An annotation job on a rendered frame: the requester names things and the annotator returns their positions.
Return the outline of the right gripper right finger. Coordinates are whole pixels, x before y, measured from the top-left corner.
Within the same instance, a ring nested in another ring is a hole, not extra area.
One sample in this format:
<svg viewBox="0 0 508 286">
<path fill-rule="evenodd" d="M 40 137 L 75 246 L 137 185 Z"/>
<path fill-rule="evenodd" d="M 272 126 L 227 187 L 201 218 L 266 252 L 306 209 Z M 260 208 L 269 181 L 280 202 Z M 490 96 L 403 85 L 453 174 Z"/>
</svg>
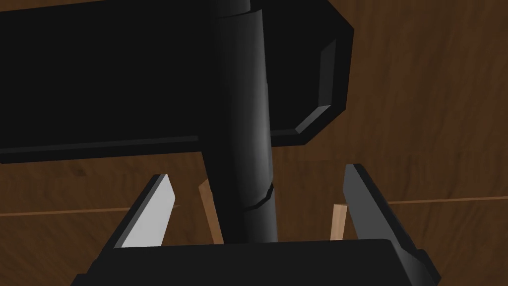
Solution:
<svg viewBox="0 0 508 286">
<path fill-rule="evenodd" d="M 438 286 L 441 275 L 427 252 L 417 249 L 363 165 L 346 165 L 343 193 L 359 239 L 390 241 L 411 286 Z"/>
</svg>

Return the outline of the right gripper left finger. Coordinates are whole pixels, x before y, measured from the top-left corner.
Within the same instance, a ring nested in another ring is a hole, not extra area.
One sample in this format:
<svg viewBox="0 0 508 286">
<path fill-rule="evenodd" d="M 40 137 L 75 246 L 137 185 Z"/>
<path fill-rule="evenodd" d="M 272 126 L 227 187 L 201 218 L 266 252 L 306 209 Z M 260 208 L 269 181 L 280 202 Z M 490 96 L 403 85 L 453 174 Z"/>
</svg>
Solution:
<svg viewBox="0 0 508 286">
<path fill-rule="evenodd" d="M 115 229 L 113 247 L 161 246 L 174 203 L 168 175 L 154 175 Z"/>
</svg>

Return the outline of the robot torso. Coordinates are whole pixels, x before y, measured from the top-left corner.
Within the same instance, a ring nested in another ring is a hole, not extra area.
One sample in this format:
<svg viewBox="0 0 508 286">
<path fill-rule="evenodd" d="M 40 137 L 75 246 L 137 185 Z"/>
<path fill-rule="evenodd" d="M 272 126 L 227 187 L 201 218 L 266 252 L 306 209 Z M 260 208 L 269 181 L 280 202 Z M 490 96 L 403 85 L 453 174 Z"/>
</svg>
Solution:
<svg viewBox="0 0 508 286">
<path fill-rule="evenodd" d="M 202 153 L 226 243 L 275 242 L 271 149 L 346 107 L 329 0 L 103 0 L 0 12 L 0 163 Z"/>
</svg>

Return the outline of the pale wooden post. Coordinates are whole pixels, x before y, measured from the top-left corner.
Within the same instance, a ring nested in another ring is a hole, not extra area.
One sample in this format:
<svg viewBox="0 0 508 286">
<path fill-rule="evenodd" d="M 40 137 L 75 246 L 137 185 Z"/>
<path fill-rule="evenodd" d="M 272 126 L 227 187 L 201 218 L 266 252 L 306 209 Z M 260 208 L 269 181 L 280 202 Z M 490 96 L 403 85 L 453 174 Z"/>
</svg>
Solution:
<svg viewBox="0 0 508 286">
<path fill-rule="evenodd" d="M 206 219 L 208 222 L 210 234 L 214 244 L 224 244 L 222 232 L 220 229 L 215 204 L 213 200 L 213 195 L 211 192 L 211 188 L 209 185 L 208 179 L 206 179 L 199 186 L 200 198 L 203 204 L 203 208 L 205 211 Z"/>
<path fill-rule="evenodd" d="M 333 206 L 330 240 L 343 239 L 347 208 L 347 205 L 335 204 Z"/>
</svg>

